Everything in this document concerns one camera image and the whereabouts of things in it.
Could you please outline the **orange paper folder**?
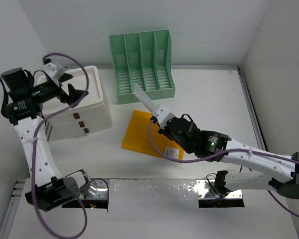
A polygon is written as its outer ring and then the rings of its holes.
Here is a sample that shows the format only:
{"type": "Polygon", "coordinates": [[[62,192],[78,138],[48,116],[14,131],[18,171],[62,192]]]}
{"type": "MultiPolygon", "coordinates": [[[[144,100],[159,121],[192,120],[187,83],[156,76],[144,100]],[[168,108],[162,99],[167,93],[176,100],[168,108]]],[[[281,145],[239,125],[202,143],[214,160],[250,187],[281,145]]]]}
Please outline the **orange paper folder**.
{"type": "MultiPolygon", "coordinates": [[[[133,111],[125,137],[121,144],[122,149],[154,157],[162,157],[150,144],[150,138],[148,135],[150,118],[150,113],[137,110],[133,111]]],[[[154,124],[151,129],[151,138],[158,150],[165,155],[182,160],[184,150],[181,149],[181,147],[174,141],[171,141],[164,135],[159,134],[157,132],[158,129],[159,127],[156,124],[154,124]]]]}

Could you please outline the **white plastic drawer unit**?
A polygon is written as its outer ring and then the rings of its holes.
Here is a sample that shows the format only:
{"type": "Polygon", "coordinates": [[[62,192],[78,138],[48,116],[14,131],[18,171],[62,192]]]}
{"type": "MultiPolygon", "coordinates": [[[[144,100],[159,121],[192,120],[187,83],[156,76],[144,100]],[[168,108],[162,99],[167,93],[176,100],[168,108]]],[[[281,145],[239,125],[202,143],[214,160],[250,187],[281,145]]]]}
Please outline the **white plastic drawer unit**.
{"type": "MultiPolygon", "coordinates": [[[[109,129],[113,125],[110,106],[99,78],[96,66],[84,67],[89,77],[88,95],[74,108],[52,117],[48,122],[62,137],[71,138],[109,129]]],[[[81,68],[67,70],[72,79],[62,83],[62,89],[68,94],[68,84],[75,89],[86,88],[86,77],[81,68]]],[[[43,115],[61,110],[68,106],[53,98],[43,105],[43,115]]]]}

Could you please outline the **clear mesh document pouch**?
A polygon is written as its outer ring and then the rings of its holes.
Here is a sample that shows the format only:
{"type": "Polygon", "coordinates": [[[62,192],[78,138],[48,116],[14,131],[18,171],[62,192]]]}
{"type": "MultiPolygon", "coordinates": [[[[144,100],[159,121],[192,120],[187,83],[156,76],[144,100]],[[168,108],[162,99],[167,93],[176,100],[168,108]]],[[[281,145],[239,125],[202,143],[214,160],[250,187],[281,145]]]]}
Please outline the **clear mesh document pouch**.
{"type": "Polygon", "coordinates": [[[139,85],[135,85],[133,89],[133,94],[136,98],[152,113],[156,108],[155,103],[150,99],[150,97],[143,91],[139,85]]]}

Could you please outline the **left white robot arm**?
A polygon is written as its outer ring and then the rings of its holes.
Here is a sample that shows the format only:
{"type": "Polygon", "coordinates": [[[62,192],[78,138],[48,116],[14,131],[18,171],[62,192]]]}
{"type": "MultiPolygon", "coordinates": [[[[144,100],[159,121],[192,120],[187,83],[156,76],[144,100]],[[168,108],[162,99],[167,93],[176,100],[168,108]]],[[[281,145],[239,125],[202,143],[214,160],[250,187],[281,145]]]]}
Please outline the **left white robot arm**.
{"type": "Polygon", "coordinates": [[[59,70],[45,72],[46,81],[34,84],[34,76],[19,67],[3,72],[1,115],[8,119],[17,132],[31,177],[31,190],[25,197],[35,209],[48,212],[79,198],[79,186],[73,177],[62,176],[54,163],[43,125],[49,117],[42,114],[43,104],[53,98],[73,108],[87,95],[71,84],[68,92],[61,84],[72,75],[59,70]]]}

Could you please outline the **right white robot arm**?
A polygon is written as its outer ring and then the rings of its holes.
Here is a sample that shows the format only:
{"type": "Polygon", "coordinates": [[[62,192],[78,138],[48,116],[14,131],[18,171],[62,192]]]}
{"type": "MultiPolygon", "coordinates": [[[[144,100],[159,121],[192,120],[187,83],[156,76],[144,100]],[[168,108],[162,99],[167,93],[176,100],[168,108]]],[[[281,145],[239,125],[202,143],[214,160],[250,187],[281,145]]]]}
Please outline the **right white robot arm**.
{"type": "Polygon", "coordinates": [[[200,130],[187,114],[165,121],[155,117],[151,120],[159,126],[158,133],[197,157],[192,162],[221,162],[249,168],[243,174],[218,171],[213,184],[215,193],[223,196],[239,189],[255,189],[299,199],[299,152],[279,155],[250,147],[228,135],[200,130]]]}

